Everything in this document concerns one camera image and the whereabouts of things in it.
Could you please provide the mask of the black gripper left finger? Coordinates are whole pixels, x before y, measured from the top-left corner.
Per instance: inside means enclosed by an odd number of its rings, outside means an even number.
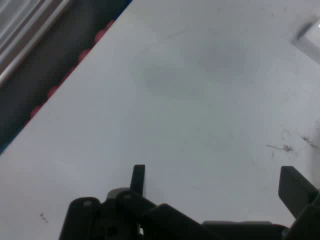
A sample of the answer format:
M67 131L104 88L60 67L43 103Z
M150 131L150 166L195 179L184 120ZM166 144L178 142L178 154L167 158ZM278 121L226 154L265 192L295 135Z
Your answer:
M206 240L208 231L168 204L143 196L145 165L133 167L128 188L111 190L104 202L93 197L72 201L61 240Z

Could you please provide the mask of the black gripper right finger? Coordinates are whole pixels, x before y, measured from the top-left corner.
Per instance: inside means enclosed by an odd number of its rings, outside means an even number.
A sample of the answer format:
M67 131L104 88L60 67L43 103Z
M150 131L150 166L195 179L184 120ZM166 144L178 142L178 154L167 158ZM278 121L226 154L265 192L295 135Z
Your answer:
M278 196L295 218L285 240L320 238L320 190L293 166L282 166Z

